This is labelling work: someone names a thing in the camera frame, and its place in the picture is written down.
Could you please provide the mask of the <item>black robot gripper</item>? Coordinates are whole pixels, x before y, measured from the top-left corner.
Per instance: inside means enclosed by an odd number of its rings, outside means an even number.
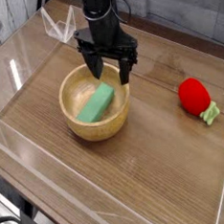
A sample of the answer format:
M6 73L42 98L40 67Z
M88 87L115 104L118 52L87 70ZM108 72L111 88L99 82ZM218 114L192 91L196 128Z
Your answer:
M130 71L137 61L138 41L122 29L115 34L110 42L106 34L100 34L102 43L95 42L88 28L82 28L74 33L74 39L78 43L78 51L83 55L94 78L100 79L103 69L102 58L117 59L120 64L121 84L126 85L129 81Z

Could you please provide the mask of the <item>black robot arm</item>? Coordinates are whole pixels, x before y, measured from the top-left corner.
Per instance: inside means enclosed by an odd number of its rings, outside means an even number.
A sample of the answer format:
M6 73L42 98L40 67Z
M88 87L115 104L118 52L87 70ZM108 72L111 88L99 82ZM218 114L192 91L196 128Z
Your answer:
M121 28L117 0L81 1L88 27L75 31L74 38L85 64L94 78L100 79L102 59L117 59L121 84L128 84L130 71L138 62L138 40Z

